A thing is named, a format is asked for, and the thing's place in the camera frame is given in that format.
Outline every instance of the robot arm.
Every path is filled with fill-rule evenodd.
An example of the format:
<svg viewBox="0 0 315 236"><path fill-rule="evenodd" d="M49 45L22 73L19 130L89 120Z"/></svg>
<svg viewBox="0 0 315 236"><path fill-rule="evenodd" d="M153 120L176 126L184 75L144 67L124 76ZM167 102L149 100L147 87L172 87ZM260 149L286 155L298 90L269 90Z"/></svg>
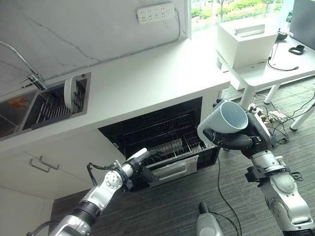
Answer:
<svg viewBox="0 0 315 236"><path fill-rule="evenodd" d="M123 165L113 163L100 184L92 188L80 201L80 204L67 215L49 234L49 236L88 236L91 227L109 204L114 193L121 187L131 188L129 178L134 174L145 173L148 181L155 180L141 162L150 157L146 148L130 157Z"/></svg>
<svg viewBox="0 0 315 236"><path fill-rule="evenodd" d="M248 126L239 132L222 134L210 128L204 128L202 132L214 144L240 150L252 161L253 166L248 168L245 176L249 182L259 183L258 187L285 236L314 236L315 224L310 209L299 195L282 156L275 157L270 151L269 131L257 114L247 113L247 117Z"/></svg>

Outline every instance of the cabinet door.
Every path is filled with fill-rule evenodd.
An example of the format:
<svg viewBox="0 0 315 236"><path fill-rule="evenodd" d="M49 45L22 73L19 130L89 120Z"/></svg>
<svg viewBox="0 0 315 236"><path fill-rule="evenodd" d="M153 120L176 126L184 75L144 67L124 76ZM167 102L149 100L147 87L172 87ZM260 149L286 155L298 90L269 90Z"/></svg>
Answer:
<svg viewBox="0 0 315 236"><path fill-rule="evenodd" d="M125 162L125 157L98 130L91 130L80 135L52 142L48 145L26 150L27 153L53 165L60 165L64 170L82 180L91 183L87 171L87 164L92 162L99 166L106 166L118 160ZM104 176L105 171L93 169L96 180Z"/></svg>
<svg viewBox="0 0 315 236"><path fill-rule="evenodd" d="M92 187L62 170L50 169L48 173L30 166L32 163L48 169L39 160L25 152L1 159L0 186L48 199L57 199Z"/></svg>

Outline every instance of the floor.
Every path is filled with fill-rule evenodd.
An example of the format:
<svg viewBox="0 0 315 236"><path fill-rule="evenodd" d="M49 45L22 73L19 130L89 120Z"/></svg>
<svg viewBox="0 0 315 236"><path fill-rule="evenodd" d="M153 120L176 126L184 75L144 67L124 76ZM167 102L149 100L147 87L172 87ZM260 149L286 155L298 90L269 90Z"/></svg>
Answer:
<svg viewBox="0 0 315 236"><path fill-rule="evenodd" d="M225 90L223 97L233 92ZM275 107L291 115L310 100L315 92L315 79L304 79L280 87L273 99ZM256 98L256 104L263 100ZM291 121L285 123L290 132ZM300 171L304 181L298 182L299 192L311 208L315 219L315 116L310 116L296 132L288 134L288 144L279 145L272 152L282 155L293 171ZM243 236L280 236L280 229L265 204L264 197L255 183L247 183L244 174L251 162L240 151L221 150L220 188L237 212ZM93 236L194 236L198 216L198 204L205 201L210 210L221 213L236 222L233 212L218 192L218 162L188 177L145 189L136 193L118 191L98 219L92 230ZM52 220L61 220L78 204L85 192L55 200ZM218 221L226 236L236 235L225 219Z"/></svg>

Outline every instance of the marble wall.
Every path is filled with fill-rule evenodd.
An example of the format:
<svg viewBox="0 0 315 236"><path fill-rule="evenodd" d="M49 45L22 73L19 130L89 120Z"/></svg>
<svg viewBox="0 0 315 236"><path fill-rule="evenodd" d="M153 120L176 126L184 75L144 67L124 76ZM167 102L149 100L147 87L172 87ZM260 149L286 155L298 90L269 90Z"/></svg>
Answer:
<svg viewBox="0 0 315 236"><path fill-rule="evenodd" d="M0 40L16 48L44 79L142 50L179 35L175 19L146 25L136 10L164 0L3 0ZM187 1L172 0L186 37ZM29 70L0 45L0 96L19 89Z"/></svg>

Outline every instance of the kitchen sink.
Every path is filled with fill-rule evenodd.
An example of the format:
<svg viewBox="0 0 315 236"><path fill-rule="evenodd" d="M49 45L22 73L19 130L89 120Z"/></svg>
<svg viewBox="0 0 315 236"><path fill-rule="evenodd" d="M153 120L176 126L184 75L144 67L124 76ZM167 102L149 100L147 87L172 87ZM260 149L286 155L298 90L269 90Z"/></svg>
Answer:
<svg viewBox="0 0 315 236"><path fill-rule="evenodd" d="M50 87L39 93L33 100L22 130L37 129L61 120L86 114L88 96L87 85L91 73L75 77L77 91L71 109L67 108L64 101L64 83Z"/></svg>
<svg viewBox="0 0 315 236"><path fill-rule="evenodd" d="M0 103L0 139L19 131L36 91L21 94Z"/></svg>
<svg viewBox="0 0 315 236"><path fill-rule="evenodd" d="M64 102L64 81L46 91L32 91L0 103L0 141L65 119L86 114L91 72L75 77L71 109Z"/></svg>

